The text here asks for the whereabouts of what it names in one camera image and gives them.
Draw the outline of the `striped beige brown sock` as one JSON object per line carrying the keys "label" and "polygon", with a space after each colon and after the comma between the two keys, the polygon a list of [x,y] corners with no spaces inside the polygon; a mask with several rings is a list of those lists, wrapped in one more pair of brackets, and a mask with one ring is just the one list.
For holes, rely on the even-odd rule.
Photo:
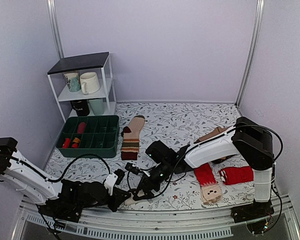
{"label": "striped beige brown sock", "polygon": [[140,133],[145,125],[145,117],[137,115],[122,130],[121,159],[136,161],[140,150]]}

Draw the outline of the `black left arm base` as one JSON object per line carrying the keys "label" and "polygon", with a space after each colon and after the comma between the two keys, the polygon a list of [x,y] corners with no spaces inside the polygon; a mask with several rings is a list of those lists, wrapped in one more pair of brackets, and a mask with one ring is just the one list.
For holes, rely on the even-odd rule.
{"label": "black left arm base", "polygon": [[81,217],[83,208],[81,206],[65,203],[65,202],[48,202],[44,205],[39,205],[39,212],[43,215],[69,222],[78,223]]}

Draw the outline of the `cream brown block sock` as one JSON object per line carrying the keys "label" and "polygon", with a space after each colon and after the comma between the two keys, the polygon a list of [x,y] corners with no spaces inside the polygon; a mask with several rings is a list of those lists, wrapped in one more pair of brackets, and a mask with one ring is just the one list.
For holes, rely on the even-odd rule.
{"label": "cream brown block sock", "polygon": [[124,204],[126,206],[135,205],[137,203],[138,203],[138,201],[134,200],[132,195],[124,201]]}

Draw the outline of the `green divided organizer tray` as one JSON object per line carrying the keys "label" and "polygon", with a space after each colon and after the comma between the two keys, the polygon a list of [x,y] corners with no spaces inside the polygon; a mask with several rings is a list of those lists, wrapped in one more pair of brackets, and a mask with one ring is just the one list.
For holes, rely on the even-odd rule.
{"label": "green divided organizer tray", "polygon": [[[85,122],[83,134],[77,134],[79,123]],[[114,158],[117,154],[119,139],[119,116],[73,116],[66,120],[56,148],[67,158],[76,158],[83,154],[96,154],[102,158]],[[78,148],[71,148],[73,139],[80,139]],[[62,148],[65,138],[70,138],[68,148]]]}

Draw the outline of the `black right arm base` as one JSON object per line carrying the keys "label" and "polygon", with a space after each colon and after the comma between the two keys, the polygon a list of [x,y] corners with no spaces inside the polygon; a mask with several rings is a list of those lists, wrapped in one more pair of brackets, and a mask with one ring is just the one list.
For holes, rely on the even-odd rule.
{"label": "black right arm base", "polygon": [[233,207],[230,216],[235,223],[241,223],[258,218],[269,217],[274,214],[274,212],[271,200],[267,202],[256,202],[254,200],[253,203]]}

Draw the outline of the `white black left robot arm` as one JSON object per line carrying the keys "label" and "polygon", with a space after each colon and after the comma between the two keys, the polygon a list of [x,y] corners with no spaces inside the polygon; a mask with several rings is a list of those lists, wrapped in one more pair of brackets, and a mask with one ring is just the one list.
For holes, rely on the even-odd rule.
{"label": "white black left robot arm", "polygon": [[116,187],[125,175],[120,169],[110,172],[104,182],[68,180],[63,175],[55,178],[27,160],[17,143],[12,137],[0,138],[0,182],[11,184],[53,217],[97,206],[115,212],[131,197],[130,192]]}

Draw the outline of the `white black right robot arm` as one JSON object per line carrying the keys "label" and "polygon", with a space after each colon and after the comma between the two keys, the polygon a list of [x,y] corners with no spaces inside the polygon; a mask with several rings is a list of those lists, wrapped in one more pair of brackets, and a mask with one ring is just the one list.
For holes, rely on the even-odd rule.
{"label": "white black right robot arm", "polygon": [[173,174],[197,170],[218,159],[241,155],[251,167],[254,181],[254,203],[248,213],[259,218],[268,210],[271,198],[272,171],[275,162],[273,135],[270,128],[261,126],[246,117],[239,117],[235,125],[197,143],[174,151],[162,141],[154,141],[145,151],[157,166],[149,175],[143,175],[132,194],[135,201],[153,199],[154,192],[163,194],[161,183]]}

